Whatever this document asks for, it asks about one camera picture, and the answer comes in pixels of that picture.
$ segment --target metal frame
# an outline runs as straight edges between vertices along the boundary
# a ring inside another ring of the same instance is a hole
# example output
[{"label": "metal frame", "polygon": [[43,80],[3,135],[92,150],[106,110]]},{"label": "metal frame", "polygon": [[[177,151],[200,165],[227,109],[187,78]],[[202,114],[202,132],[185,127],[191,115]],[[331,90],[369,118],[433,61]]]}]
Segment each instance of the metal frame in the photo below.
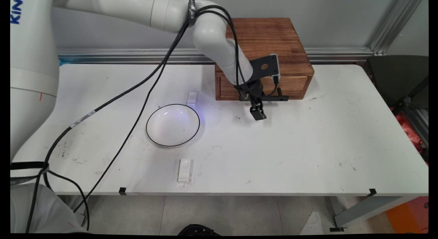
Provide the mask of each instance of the metal frame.
[{"label": "metal frame", "polygon": [[371,41],[374,54],[385,53],[408,22],[421,0],[397,0],[388,17]]},{"label": "metal frame", "polygon": [[[397,0],[369,48],[305,48],[312,64],[363,64],[371,55],[384,54],[421,0]],[[158,64],[167,49],[59,49],[61,62],[71,64]],[[214,64],[197,49],[175,49],[169,64]]]},{"label": "metal frame", "polygon": [[[59,49],[58,58],[70,64],[159,64],[168,49]],[[305,48],[311,63],[365,62],[369,48]],[[197,49],[175,49],[168,64],[214,64]]]},{"label": "metal frame", "polygon": [[415,198],[416,197],[371,196],[350,208],[344,203],[343,197],[330,197],[330,200],[333,205],[333,210],[335,210],[334,218],[336,227],[347,228],[352,223],[364,221]]}]

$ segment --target table leg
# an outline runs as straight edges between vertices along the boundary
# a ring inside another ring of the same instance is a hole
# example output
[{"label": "table leg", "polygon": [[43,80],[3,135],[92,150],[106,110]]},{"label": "table leg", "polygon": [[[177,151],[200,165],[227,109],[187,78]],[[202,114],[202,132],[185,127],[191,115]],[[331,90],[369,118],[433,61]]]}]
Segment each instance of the table leg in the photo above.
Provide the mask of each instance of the table leg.
[{"label": "table leg", "polygon": [[333,210],[335,211],[335,224],[338,228],[347,228],[352,223],[364,221],[415,198],[416,197],[372,196],[340,212],[343,206],[336,204],[340,198],[331,197]]}]

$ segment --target tile floor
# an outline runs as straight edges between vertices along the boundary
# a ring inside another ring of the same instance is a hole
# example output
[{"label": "tile floor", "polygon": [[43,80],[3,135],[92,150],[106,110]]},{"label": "tile floor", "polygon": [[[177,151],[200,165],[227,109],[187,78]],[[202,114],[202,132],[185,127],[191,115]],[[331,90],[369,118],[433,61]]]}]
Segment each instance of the tile floor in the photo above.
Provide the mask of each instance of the tile floor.
[{"label": "tile floor", "polygon": [[89,207],[95,234],[176,236],[202,224],[221,236],[299,235],[312,211],[319,211],[324,234],[394,233],[385,213],[330,232],[328,197],[91,196]]}]

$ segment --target white bowl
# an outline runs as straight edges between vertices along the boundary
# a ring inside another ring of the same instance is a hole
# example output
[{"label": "white bowl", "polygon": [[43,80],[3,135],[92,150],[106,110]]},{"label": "white bowl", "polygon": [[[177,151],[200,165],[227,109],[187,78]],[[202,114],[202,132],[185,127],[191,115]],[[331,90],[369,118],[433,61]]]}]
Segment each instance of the white bowl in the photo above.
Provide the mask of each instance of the white bowl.
[{"label": "white bowl", "polygon": [[196,111],[186,105],[171,104],[152,113],[146,123],[146,133],[160,146],[176,147],[190,141],[199,125]]}]

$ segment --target cable label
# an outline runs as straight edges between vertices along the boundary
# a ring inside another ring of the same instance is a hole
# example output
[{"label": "cable label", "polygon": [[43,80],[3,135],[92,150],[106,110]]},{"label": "cable label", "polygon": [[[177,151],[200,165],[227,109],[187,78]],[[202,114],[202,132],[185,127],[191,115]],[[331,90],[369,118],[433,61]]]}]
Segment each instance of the cable label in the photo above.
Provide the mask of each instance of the cable label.
[{"label": "cable label", "polygon": [[193,26],[196,22],[196,9],[194,6],[194,0],[189,0],[189,27]]},{"label": "cable label", "polygon": [[92,114],[94,114],[96,111],[92,111],[88,114],[86,114],[85,116],[83,116],[81,119],[77,120],[74,124],[70,125],[70,128],[74,128],[76,127],[78,124],[82,123],[83,120],[86,120],[87,118],[89,118]]}]

